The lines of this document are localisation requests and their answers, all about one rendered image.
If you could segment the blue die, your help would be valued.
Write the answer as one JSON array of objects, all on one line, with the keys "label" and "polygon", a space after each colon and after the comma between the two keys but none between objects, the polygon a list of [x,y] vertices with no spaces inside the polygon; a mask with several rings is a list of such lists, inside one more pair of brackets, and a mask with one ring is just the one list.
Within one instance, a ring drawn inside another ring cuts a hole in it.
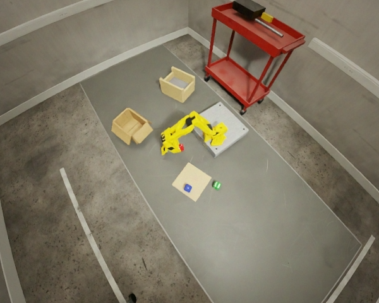
[{"label": "blue die", "polygon": [[187,185],[185,186],[184,190],[185,190],[186,192],[190,193],[191,188],[192,188],[192,186],[190,186],[190,185],[187,184]]}]

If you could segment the green die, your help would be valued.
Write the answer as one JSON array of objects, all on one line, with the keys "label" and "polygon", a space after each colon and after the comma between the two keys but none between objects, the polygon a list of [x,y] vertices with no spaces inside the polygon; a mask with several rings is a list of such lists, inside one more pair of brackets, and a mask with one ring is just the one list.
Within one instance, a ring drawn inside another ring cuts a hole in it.
[{"label": "green die", "polygon": [[216,189],[216,190],[219,190],[220,189],[220,186],[221,186],[221,183],[215,181],[214,185],[213,185],[213,188]]}]

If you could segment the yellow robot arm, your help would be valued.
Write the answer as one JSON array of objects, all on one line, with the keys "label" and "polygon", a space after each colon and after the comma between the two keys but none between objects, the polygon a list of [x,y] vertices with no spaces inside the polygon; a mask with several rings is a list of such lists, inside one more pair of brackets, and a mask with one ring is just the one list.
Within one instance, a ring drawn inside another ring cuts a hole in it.
[{"label": "yellow robot arm", "polygon": [[[185,123],[187,123],[188,127],[186,129],[182,129]],[[205,123],[207,125],[205,125]],[[209,121],[193,111],[178,121],[178,123],[173,127],[168,128],[163,133],[161,133],[163,145],[165,145],[166,149],[169,151],[175,150],[176,147],[174,141],[180,138],[182,135],[190,133],[193,130],[194,126],[200,128],[203,131],[202,136],[204,142],[212,140],[211,146],[222,145],[226,139],[224,133],[226,132],[227,128],[222,123],[212,128]]]}]

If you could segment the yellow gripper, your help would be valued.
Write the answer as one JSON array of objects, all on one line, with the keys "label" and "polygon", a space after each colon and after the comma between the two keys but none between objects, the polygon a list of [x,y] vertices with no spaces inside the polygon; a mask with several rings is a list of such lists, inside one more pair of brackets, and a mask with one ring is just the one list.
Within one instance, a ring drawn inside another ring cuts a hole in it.
[{"label": "yellow gripper", "polygon": [[[172,151],[170,151],[170,152],[173,152],[173,153],[181,152],[181,150],[179,149],[179,145],[180,145],[180,144],[179,144],[178,139],[174,141],[174,144],[175,144],[176,149],[175,149],[175,150],[172,150]],[[167,151],[168,151],[168,150],[166,149],[165,145],[161,148],[161,150],[162,150],[162,155],[166,154]]]}]

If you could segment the beige flat mat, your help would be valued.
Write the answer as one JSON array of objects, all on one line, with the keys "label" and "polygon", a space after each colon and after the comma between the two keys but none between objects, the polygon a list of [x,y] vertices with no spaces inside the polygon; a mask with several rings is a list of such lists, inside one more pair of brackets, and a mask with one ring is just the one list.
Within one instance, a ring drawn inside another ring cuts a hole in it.
[{"label": "beige flat mat", "polygon": [[[172,185],[196,202],[210,179],[210,176],[188,162]],[[192,186],[190,193],[184,191],[187,184]]]}]

